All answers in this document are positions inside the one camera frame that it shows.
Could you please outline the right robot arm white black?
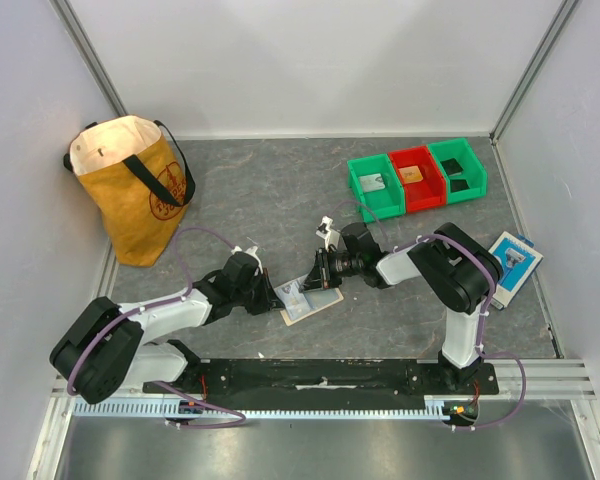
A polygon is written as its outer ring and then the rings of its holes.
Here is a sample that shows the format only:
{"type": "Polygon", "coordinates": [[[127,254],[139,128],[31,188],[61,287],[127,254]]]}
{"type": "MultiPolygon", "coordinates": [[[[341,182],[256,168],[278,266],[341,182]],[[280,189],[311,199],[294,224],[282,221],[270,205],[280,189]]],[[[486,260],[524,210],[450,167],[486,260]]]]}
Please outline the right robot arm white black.
{"type": "Polygon", "coordinates": [[[337,231],[326,217],[317,234],[324,246],[299,287],[301,292],[340,287],[358,276],[377,289],[421,277],[446,308],[446,330],[438,354],[438,381],[457,394],[469,387],[483,363],[482,330],[488,304],[503,268],[487,249],[448,222],[434,233],[393,251],[381,249],[368,226],[352,223],[337,231]]]}

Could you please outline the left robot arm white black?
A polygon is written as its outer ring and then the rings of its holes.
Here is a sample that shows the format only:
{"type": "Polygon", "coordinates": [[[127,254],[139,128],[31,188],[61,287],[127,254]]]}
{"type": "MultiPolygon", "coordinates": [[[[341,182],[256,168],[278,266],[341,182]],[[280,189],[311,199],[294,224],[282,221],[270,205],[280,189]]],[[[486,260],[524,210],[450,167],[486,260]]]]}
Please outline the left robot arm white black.
{"type": "Polygon", "coordinates": [[[155,340],[206,326],[238,307],[253,316],[284,308],[253,249],[234,251],[223,268],[173,295],[146,303],[92,300],[51,350],[49,362],[67,381],[68,393],[89,404],[122,386],[153,380],[190,392],[200,380],[193,353],[175,341],[155,340]]]}

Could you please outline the silver card in bin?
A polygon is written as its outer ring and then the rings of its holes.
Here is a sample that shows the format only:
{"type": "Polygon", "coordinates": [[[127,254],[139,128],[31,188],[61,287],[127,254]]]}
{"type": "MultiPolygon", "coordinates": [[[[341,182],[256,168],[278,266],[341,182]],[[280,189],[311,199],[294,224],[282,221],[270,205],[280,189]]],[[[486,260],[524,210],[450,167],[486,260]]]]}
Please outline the silver card in bin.
{"type": "Polygon", "coordinates": [[[360,176],[358,182],[363,193],[371,193],[386,188],[385,181],[380,173],[360,176]]]}

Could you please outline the orange card in bin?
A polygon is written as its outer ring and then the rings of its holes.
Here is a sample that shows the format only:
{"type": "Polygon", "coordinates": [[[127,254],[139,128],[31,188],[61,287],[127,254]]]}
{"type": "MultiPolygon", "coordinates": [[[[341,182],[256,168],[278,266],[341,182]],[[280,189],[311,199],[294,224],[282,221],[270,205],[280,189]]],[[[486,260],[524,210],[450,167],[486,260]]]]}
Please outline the orange card in bin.
{"type": "Polygon", "coordinates": [[[423,180],[422,172],[417,165],[401,167],[398,173],[404,184],[419,183],[423,180]]]}

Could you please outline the black card lower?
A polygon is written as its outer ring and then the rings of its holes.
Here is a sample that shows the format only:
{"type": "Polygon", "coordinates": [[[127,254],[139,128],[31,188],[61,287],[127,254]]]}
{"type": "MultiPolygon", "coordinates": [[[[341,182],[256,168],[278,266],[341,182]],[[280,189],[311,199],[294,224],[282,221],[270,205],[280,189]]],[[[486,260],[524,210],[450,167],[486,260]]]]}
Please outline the black card lower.
{"type": "Polygon", "coordinates": [[[465,179],[451,179],[449,181],[449,185],[451,193],[466,191],[470,188],[468,182],[465,179]]]}

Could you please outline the black card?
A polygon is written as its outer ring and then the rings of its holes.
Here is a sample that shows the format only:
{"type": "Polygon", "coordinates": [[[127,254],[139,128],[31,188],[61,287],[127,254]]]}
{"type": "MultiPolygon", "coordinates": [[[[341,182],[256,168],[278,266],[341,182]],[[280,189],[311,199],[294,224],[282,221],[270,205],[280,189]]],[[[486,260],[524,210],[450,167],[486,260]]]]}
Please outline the black card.
{"type": "Polygon", "coordinates": [[[440,164],[443,170],[445,171],[446,175],[449,177],[462,174],[464,171],[462,165],[458,162],[456,158],[443,160],[440,162],[440,164]]]}
{"type": "Polygon", "coordinates": [[[466,191],[470,188],[468,182],[465,179],[451,179],[449,181],[449,185],[451,193],[466,191]]]}

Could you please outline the black card upper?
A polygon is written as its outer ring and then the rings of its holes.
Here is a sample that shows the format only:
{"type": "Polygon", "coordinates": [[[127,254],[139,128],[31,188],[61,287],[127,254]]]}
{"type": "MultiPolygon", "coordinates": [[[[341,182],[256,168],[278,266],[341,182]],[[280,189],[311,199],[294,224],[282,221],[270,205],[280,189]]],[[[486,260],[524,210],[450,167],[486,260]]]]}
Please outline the black card upper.
{"type": "Polygon", "coordinates": [[[440,162],[440,164],[443,170],[445,171],[446,175],[449,177],[462,174],[464,171],[462,165],[458,162],[456,158],[443,160],[440,162]]]}

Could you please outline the left green plastic bin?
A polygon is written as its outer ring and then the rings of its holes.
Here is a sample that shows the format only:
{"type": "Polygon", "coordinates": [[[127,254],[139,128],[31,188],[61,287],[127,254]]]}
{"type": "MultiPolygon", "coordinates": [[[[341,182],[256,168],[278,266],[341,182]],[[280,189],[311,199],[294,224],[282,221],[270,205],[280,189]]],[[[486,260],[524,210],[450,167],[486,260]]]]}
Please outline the left green plastic bin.
{"type": "Polygon", "coordinates": [[[352,159],[347,166],[349,187],[366,206],[358,208],[365,222],[374,222],[369,210],[380,220],[406,213],[404,189],[387,154],[352,159]]]}

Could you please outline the green plastic bin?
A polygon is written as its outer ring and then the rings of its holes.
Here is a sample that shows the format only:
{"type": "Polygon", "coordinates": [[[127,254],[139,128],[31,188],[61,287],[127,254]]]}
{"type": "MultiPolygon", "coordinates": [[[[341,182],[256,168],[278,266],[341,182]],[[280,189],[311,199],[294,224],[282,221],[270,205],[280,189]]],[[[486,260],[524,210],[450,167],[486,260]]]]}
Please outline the green plastic bin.
{"type": "Polygon", "coordinates": [[[455,204],[485,197],[488,175],[466,138],[429,143],[447,189],[447,203],[455,204]]]}
{"type": "Polygon", "coordinates": [[[358,208],[365,222],[374,222],[369,210],[380,220],[406,213],[404,189],[387,154],[352,159],[347,166],[349,187],[366,206],[358,208]]]}

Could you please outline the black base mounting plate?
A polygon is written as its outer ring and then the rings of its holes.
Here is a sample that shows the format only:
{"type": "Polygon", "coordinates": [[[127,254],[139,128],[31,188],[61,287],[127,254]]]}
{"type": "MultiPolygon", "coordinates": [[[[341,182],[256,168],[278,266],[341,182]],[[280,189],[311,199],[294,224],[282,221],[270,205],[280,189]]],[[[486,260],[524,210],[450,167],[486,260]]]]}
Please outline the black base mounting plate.
{"type": "Polygon", "coordinates": [[[170,385],[235,410],[416,409],[426,396],[499,393],[493,365],[455,374],[415,359],[210,359],[170,385]]]}

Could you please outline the red plastic bin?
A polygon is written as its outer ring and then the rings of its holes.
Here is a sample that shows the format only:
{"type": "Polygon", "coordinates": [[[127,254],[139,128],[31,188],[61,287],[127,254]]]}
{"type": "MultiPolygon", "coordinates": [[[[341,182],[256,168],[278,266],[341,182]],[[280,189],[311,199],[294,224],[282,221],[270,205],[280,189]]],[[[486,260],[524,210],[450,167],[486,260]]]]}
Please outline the red plastic bin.
{"type": "Polygon", "coordinates": [[[446,180],[426,145],[390,152],[389,159],[404,190],[408,213],[446,204],[446,180]]]}

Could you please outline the right green plastic bin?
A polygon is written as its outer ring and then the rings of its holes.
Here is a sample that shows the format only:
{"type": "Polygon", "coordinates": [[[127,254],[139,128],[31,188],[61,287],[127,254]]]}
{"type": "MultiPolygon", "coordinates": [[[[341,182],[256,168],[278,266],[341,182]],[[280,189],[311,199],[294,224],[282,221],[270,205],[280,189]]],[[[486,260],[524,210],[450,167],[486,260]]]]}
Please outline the right green plastic bin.
{"type": "Polygon", "coordinates": [[[466,138],[429,143],[447,189],[447,203],[455,204],[485,197],[488,175],[466,138]]]}

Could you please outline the blue razor package box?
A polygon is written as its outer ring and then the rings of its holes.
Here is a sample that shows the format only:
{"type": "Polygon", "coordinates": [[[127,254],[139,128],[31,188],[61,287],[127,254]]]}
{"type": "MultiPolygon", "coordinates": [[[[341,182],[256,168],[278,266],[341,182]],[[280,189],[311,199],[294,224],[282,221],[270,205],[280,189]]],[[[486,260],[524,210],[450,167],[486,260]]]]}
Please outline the blue razor package box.
{"type": "Polygon", "coordinates": [[[498,310],[509,306],[544,256],[524,236],[504,231],[489,252],[500,262],[503,274],[496,285],[491,304],[498,310]]]}

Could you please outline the yellow paper tote bag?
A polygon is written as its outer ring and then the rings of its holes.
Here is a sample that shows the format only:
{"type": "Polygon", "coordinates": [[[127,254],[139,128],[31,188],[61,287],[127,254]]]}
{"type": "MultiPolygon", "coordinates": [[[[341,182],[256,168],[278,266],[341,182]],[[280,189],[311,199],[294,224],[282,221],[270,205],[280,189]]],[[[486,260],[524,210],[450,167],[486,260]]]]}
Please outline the yellow paper tote bag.
{"type": "Polygon", "coordinates": [[[135,115],[93,122],[71,142],[63,164],[99,208],[118,262],[154,265],[196,191],[166,125],[135,115]]]}

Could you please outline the aluminium frame profile rail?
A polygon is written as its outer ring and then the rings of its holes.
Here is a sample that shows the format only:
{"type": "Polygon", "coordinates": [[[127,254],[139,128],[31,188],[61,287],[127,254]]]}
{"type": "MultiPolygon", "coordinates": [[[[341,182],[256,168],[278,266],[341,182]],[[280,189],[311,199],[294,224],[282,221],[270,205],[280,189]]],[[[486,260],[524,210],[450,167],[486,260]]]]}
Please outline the aluminium frame profile rail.
{"type": "Polygon", "coordinates": [[[450,387],[433,360],[201,360],[183,373],[175,388],[210,399],[241,392],[380,390],[390,395],[437,399],[529,400],[592,399],[595,391],[584,363],[577,359],[491,359],[463,386],[450,387]]]}

